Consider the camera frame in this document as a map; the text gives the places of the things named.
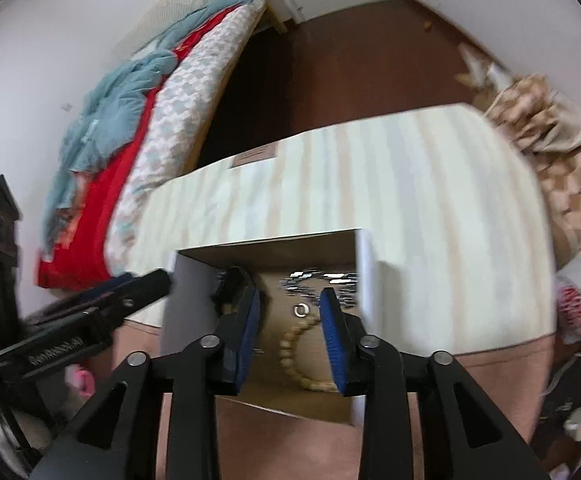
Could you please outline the brown checkered cloth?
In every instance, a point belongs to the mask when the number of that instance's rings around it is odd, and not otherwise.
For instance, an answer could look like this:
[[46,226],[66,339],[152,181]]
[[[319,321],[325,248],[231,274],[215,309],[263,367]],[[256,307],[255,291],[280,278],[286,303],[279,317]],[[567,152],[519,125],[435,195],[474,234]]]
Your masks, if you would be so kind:
[[581,110],[541,75],[515,80],[486,116],[535,170],[561,268],[581,252]]

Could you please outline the pink shoe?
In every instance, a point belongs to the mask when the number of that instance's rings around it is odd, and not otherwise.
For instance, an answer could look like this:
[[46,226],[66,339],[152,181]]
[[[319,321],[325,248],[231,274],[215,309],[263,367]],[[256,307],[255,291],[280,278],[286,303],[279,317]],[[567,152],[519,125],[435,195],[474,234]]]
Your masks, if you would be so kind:
[[95,392],[95,378],[93,374],[80,365],[71,365],[67,368],[66,380],[83,400],[89,400]]

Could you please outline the teal blanket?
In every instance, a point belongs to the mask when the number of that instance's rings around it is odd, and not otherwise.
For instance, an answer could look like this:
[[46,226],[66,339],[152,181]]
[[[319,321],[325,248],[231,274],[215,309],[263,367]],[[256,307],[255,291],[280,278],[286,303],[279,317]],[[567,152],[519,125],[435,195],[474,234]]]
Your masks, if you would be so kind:
[[108,72],[86,95],[59,149],[58,168],[42,220],[42,250],[53,251],[76,205],[77,177],[94,176],[129,144],[145,110],[148,92],[178,65],[174,48],[205,21],[234,4],[252,0],[162,0],[126,38],[133,55]]

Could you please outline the red patterned white bag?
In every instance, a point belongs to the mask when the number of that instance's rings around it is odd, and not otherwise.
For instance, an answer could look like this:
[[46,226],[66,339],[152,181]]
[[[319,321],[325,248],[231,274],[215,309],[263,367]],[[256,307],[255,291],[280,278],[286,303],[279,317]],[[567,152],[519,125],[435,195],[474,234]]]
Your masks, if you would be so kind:
[[581,341],[581,289],[569,278],[556,279],[555,307],[563,343]]

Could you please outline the black smart band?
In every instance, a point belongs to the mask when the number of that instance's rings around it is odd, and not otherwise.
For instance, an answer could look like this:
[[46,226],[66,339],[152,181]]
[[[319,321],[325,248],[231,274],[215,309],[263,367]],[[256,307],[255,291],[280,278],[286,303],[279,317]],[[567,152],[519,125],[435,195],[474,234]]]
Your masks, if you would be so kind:
[[234,312],[246,288],[254,285],[250,274],[240,266],[230,266],[221,271],[217,288],[211,295],[217,317]]

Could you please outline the red quilt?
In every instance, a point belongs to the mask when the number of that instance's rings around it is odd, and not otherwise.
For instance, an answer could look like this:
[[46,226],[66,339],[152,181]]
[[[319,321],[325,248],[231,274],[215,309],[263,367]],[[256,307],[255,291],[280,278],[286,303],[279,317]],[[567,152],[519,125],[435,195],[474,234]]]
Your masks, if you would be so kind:
[[[236,6],[239,4],[234,4],[228,9],[233,9]],[[222,15],[228,9],[205,21],[202,26],[190,32],[174,48],[178,65],[183,60],[184,55],[190,52],[194,44],[202,37],[202,33],[210,29],[210,24],[216,21],[217,16]],[[98,174],[94,174],[94,176],[80,174],[77,177],[76,205],[74,205],[68,226],[60,231],[50,254],[44,252],[42,248],[40,250],[38,266],[36,267],[36,284],[38,286],[46,289],[80,290],[112,278],[112,275],[109,275],[105,269],[103,257],[105,236],[110,218],[112,218],[112,211],[118,202],[121,189],[128,179],[131,166],[135,157],[138,156],[138,150],[141,148],[146,135],[157,92],[169,76],[164,77],[157,88],[148,92],[145,110],[131,142],[112,156],[107,166]],[[207,128],[202,134],[202,139],[204,139]],[[202,139],[196,141],[193,158],[185,165],[184,172],[195,164]]]

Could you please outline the open cardboard box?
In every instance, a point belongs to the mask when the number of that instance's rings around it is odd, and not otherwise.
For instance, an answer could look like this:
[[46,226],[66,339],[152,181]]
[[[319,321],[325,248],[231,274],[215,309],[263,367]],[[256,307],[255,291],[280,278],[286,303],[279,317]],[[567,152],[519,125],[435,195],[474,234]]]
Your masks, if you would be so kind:
[[379,265],[369,231],[252,240],[172,252],[171,294],[164,304],[160,350],[172,354],[214,331],[211,295],[219,273],[245,269],[263,293],[260,327],[238,400],[287,415],[361,425],[364,401],[344,398],[333,385],[319,323],[322,289],[335,289],[343,310],[365,330],[381,332]]

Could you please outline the checkered bed sheet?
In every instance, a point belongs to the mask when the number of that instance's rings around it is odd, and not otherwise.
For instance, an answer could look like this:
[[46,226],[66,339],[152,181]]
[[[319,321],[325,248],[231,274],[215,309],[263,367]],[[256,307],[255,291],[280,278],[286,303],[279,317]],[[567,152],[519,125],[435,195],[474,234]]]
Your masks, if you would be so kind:
[[266,0],[251,0],[218,15],[157,92],[146,135],[112,211],[105,236],[105,269],[127,266],[149,194],[181,176],[193,158],[240,52],[262,17]]

